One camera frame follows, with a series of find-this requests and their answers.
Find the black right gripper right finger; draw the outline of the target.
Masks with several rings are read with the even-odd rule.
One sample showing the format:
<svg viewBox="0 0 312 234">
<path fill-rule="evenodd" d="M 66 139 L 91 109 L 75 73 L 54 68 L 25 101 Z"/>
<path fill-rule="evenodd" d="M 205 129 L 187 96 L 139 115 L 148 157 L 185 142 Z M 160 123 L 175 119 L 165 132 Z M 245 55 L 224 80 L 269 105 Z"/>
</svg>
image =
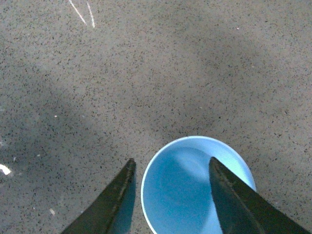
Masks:
<svg viewBox="0 0 312 234">
<path fill-rule="evenodd" d="M 209 176 L 224 234 L 310 233 L 272 206 L 215 157 L 209 162 Z"/>
</svg>

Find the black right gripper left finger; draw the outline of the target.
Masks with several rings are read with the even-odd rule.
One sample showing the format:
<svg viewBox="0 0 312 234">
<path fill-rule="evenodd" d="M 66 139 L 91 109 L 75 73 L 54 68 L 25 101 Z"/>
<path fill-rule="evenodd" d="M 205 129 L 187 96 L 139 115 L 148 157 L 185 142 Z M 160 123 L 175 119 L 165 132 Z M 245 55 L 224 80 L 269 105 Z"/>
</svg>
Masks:
<svg viewBox="0 0 312 234">
<path fill-rule="evenodd" d="M 136 198 L 136 163 L 129 159 L 95 201 L 63 234 L 128 234 Z"/>
</svg>

